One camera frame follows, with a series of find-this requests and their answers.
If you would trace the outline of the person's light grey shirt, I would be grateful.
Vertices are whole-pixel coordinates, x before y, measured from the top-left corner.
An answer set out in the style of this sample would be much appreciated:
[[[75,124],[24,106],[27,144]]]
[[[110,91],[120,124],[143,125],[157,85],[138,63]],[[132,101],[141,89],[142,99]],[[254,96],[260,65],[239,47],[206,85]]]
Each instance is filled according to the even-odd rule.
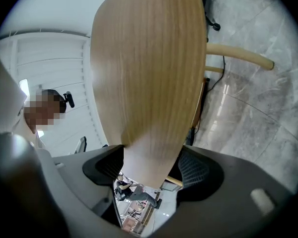
[[[25,97],[0,61],[0,238],[70,238],[34,146],[12,132]]]

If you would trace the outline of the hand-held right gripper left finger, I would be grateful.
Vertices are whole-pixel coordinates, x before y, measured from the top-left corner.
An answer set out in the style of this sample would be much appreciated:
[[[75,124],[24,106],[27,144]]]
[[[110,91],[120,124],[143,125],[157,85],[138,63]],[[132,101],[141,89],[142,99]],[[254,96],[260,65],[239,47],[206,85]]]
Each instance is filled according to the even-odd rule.
[[[114,195],[114,181],[124,164],[123,145],[72,155],[53,161],[71,192],[94,214],[121,227]]]

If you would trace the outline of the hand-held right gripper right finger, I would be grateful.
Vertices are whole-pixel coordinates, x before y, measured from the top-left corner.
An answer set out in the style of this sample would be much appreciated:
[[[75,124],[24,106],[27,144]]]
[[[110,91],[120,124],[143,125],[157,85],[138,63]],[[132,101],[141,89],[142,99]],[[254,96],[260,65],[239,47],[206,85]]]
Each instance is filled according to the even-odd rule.
[[[258,165],[198,147],[183,146],[178,168],[175,213],[149,238],[253,238],[292,196]]]

